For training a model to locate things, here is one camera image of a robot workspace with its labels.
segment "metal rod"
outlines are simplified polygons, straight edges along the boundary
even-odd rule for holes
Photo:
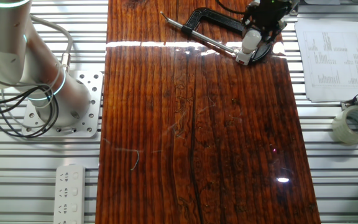
[[[182,24],[180,24],[180,23],[177,22],[177,21],[174,21],[173,19],[168,18],[163,12],[160,12],[160,13],[162,14],[162,16],[165,18],[165,20],[166,20],[169,24],[171,24],[171,25],[173,25],[173,26],[175,26],[175,27],[177,27],[177,28],[179,28],[179,29],[181,29],[181,28],[183,27]],[[231,49],[230,47],[227,47],[227,46],[225,46],[225,45],[219,43],[219,42],[216,41],[216,40],[213,40],[213,39],[211,39],[211,38],[209,38],[209,37],[207,37],[207,36],[204,36],[203,34],[200,34],[200,33],[197,32],[197,31],[193,31],[191,34],[194,35],[194,36],[196,36],[196,37],[198,37],[199,39],[201,39],[201,40],[207,42],[207,43],[210,43],[210,44],[215,45],[215,46],[217,46],[217,47],[219,47],[219,48],[222,48],[223,50],[228,51],[228,52],[230,52],[230,53],[232,53],[232,54],[236,54],[236,52],[235,52],[233,49]]]

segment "paper document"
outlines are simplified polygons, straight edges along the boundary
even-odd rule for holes
[[[300,19],[295,24],[306,97],[346,101],[358,94],[358,22]]]

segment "bolt hole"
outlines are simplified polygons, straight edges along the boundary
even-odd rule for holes
[[[76,111],[72,111],[70,112],[71,115],[75,118],[75,119],[79,119],[80,118],[80,115],[76,112]]]

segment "wooden board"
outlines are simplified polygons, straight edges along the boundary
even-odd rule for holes
[[[224,12],[109,1],[96,223],[320,223],[282,43],[245,67],[159,14],[185,23],[198,7]]]

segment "electrical outlet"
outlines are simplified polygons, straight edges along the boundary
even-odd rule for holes
[[[60,166],[56,170],[53,224],[83,224],[85,168]]]

